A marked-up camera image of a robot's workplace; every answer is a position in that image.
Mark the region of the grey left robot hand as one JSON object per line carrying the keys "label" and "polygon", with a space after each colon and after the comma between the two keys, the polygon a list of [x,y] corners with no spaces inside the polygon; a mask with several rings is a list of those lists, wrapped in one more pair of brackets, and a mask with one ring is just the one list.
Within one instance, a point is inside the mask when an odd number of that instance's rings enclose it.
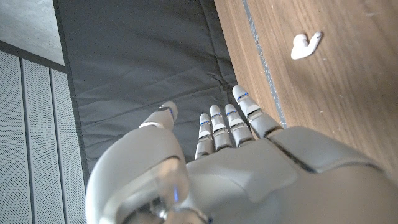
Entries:
{"label": "grey left robot hand", "polygon": [[200,116],[195,158],[162,104],[111,145],[86,188],[88,223],[396,223],[397,182],[312,129],[283,128],[239,85]]}

